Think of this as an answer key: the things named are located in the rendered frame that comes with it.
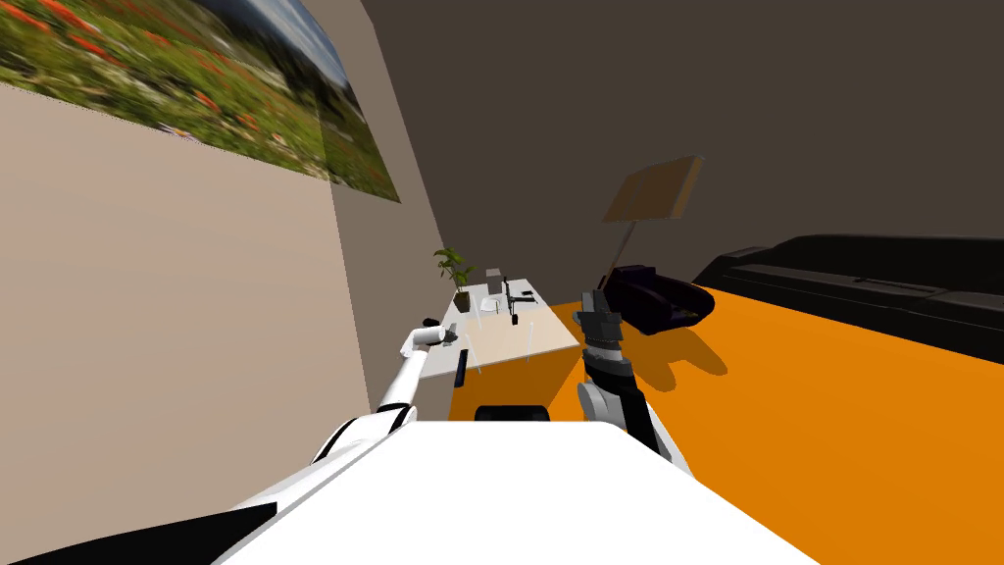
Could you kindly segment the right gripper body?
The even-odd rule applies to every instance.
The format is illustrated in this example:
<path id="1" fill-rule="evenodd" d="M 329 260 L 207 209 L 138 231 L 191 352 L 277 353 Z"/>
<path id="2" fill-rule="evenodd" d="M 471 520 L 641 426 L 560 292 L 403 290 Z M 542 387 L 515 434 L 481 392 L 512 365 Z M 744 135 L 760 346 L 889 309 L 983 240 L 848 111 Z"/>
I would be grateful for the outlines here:
<path id="1" fill-rule="evenodd" d="M 594 288 L 581 294 L 581 307 L 573 314 L 587 342 L 619 342 L 624 339 L 622 318 L 613 312 L 602 289 Z"/>

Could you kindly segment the flower meadow wall picture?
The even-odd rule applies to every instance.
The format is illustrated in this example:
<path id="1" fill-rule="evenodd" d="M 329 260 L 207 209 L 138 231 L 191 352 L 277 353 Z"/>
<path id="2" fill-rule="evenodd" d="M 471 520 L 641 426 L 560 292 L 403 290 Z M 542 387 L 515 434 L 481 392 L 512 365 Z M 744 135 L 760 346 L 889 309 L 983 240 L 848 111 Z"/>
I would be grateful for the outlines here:
<path id="1" fill-rule="evenodd" d="M 0 82 L 399 199 L 302 0 L 0 0 Z"/>

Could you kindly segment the brown shade floor lamp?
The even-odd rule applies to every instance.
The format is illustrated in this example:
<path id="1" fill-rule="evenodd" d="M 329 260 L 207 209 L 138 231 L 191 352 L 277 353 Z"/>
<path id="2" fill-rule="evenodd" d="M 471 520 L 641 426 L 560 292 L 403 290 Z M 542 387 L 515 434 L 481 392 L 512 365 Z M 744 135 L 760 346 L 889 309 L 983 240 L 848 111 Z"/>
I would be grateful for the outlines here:
<path id="1" fill-rule="evenodd" d="M 639 223 L 677 220 L 682 216 L 704 163 L 700 155 L 686 155 L 628 175 L 601 219 L 601 224 L 628 224 L 628 231 L 599 289 L 611 280 Z"/>

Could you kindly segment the white and beige table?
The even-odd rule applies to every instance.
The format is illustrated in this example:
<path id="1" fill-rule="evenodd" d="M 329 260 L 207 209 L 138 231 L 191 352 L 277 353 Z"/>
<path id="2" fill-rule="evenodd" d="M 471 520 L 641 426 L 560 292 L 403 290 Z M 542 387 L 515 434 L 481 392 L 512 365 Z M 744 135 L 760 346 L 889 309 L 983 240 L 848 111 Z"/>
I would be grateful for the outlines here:
<path id="1" fill-rule="evenodd" d="M 537 302 L 517 302 L 519 323 L 516 326 L 511 323 L 505 291 L 490 294 L 485 283 L 468 286 L 470 312 L 460 313 L 450 302 L 444 315 L 438 318 L 443 326 L 457 323 L 458 339 L 429 351 L 421 373 L 423 380 L 454 374 L 459 352 L 464 348 L 469 350 L 467 367 L 478 369 L 578 346 L 577 338 L 529 280 L 509 280 L 509 283 L 514 294 L 532 291 L 537 299 Z"/>

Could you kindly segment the green potted plant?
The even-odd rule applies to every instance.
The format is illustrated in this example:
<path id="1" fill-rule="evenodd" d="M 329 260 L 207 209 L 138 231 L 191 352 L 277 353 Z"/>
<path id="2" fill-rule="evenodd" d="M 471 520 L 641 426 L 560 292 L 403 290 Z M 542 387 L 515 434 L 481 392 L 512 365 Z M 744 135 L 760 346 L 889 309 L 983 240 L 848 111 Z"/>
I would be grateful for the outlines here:
<path id="1" fill-rule="evenodd" d="M 447 277 L 456 287 L 453 297 L 453 304 L 457 311 L 463 314 L 471 310 L 471 296 L 467 290 L 469 275 L 475 269 L 473 266 L 464 267 L 464 259 L 453 247 L 445 247 L 433 252 L 438 257 L 437 269 L 440 276 Z"/>

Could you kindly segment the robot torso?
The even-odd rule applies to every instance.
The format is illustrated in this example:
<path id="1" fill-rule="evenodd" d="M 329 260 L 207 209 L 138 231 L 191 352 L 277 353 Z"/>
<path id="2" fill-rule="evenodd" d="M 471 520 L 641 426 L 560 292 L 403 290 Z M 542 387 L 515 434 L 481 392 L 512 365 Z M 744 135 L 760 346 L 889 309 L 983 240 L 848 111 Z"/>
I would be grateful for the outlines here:
<path id="1" fill-rule="evenodd" d="M 342 423 L 213 565 L 818 565 L 613 423 Z"/>

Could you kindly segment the black sofa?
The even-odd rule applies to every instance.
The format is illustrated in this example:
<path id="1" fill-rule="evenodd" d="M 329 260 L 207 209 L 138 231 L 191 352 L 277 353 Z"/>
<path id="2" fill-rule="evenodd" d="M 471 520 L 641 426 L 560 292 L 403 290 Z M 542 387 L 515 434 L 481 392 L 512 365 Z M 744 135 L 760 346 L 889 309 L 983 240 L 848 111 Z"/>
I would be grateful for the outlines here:
<path id="1" fill-rule="evenodd" d="M 1004 237 L 802 235 L 694 283 L 1004 365 Z"/>

